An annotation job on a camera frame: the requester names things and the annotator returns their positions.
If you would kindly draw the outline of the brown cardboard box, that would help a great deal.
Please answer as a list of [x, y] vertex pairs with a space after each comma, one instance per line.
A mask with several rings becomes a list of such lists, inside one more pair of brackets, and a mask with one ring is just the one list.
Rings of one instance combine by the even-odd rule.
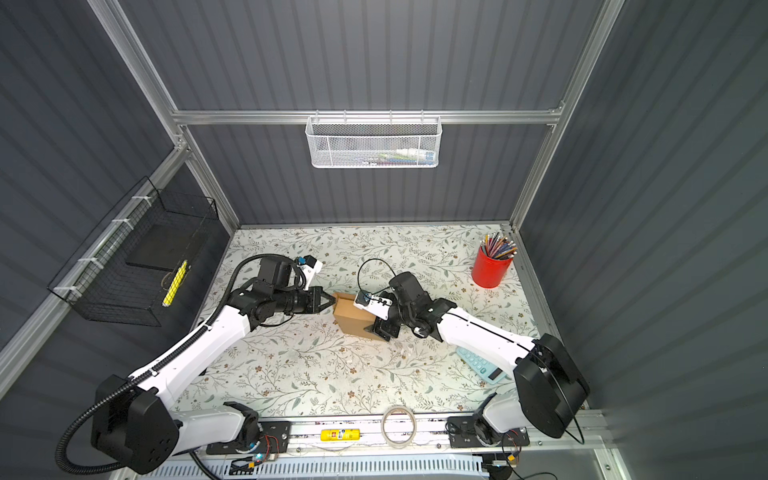
[[337, 292], [333, 296], [336, 300], [333, 307], [333, 316], [339, 329], [345, 335], [383, 342], [381, 337], [366, 330], [367, 327], [373, 325], [376, 317], [365, 310], [355, 307], [354, 295]]

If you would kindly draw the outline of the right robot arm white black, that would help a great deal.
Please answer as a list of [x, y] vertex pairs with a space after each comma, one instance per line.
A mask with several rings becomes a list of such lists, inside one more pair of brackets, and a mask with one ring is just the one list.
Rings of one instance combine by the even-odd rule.
[[405, 326], [418, 338], [468, 350], [514, 380], [514, 392], [490, 394], [473, 413], [474, 435], [486, 445], [524, 427], [561, 438], [589, 396], [585, 377], [557, 337], [522, 336], [482, 321], [451, 300], [431, 297], [410, 272], [394, 276], [382, 291], [359, 291], [354, 306], [375, 316], [368, 330], [385, 341]]

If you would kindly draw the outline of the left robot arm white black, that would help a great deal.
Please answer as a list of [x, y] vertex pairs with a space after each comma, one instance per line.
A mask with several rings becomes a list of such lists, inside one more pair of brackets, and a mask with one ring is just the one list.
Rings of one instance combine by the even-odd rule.
[[213, 443], [242, 452], [261, 447], [258, 413], [236, 401], [198, 412], [173, 412], [180, 394], [227, 349], [276, 314], [319, 314], [333, 296], [312, 283], [323, 264], [311, 255], [291, 259], [257, 254], [257, 274], [241, 285], [229, 282], [208, 319], [168, 351], [127, 378], [113, 376], [96, 394], [92, 446], [117, 468], [146, 474], [169, 457]]

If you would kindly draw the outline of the red metal pencil cup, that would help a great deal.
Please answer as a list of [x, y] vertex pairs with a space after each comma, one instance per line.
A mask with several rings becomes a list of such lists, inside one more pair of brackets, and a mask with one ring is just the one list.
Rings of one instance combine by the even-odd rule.
[[496, 288], [501, 284], [512, 262], [512, 258], [499, 260], [489, 257], [480, 247], [471, 270], [472, 280], [482, 288]]

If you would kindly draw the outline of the bundle of coloured pencils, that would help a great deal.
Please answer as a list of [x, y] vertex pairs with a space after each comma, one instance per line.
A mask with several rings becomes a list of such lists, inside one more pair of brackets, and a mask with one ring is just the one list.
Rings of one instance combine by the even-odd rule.
[[501, 232], [486, 235], [480, 244], [480, 252], [492, 260], [510, 260], [517, 254], [517, 251], [517, 244]]

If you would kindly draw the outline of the teal calculator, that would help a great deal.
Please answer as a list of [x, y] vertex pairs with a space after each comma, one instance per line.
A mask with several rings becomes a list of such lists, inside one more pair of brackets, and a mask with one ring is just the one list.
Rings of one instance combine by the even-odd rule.
[[499, 383], [506, 376], [505, 372], [481, 356], [461, 347], [456, 348], [456, 354], [480, 377], [486, 384]]

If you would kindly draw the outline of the yellow striped tool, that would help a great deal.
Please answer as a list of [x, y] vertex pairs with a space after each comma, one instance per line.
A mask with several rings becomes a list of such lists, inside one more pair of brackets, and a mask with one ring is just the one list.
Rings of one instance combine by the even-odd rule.
[[185, 279], [188, 269], [189, 269], [189, 262], [187, 260], [183, 260], [180, 266], [178, 267], [178, 269], [176, 270], [176, 273], [171, 281], [171, 284], [167, 289], [166, 295], [162, 300], [161, 305], [164, 308], [169, 308], [173, 304], [175, 297]]

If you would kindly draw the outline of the clear tape roll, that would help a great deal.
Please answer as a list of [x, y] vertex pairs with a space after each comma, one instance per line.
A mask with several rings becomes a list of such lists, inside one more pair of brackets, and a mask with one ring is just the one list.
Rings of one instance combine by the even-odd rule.
[[404, 405], [390, 406], [382, 415], [379, 426], [383, 440], [394, 449], [411, 445], [417, 433], [415, 414]]

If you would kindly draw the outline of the yellow spirit level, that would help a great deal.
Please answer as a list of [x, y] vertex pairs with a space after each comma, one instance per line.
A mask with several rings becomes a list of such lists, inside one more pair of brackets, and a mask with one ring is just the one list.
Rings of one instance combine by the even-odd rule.
[[322, 442], [358, 441], [360, 438], [359, 429], [324, 429], [321, 431]]

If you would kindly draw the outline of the markers in white basket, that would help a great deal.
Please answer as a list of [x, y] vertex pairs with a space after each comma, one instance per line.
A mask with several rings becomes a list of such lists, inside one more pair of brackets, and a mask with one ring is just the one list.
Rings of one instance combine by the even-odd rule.
[[438, 164], [438, 157], [434, 150], [405, 148], [370, 151], [359, 158], [359, 161], [366, 165], [432, 167]]

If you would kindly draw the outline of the black foam pad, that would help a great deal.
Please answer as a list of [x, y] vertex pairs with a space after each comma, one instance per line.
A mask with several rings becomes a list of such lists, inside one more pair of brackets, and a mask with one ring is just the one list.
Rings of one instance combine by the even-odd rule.
[[132, 267], [175, 271], [183, 260], [191, 263], [208, 240], [204, 231], [167, 225], [153, 225], [128, 253], [125, 263]]

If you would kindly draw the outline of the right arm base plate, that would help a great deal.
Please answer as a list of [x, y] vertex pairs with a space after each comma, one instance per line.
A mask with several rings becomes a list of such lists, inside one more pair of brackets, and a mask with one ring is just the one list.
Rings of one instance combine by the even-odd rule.
[[520, 448], [530, 445], [528, 433], [522, 428], [499, 433], [485, 420], [475, 416], [450, 416], [446, 421], [445, 431], [452, 448]]

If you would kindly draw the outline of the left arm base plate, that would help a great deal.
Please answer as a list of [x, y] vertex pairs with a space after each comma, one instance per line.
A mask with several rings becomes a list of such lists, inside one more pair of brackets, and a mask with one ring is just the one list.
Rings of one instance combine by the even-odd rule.
[[228, 443], [213, 443], [205, 448], [208, 455], [235, 454], [282, 454], [289, 445], [292, 424], [289, 421], [266, 421], [259, 423], [259, 435], [256, 440], [245, 444], [237, 440]]

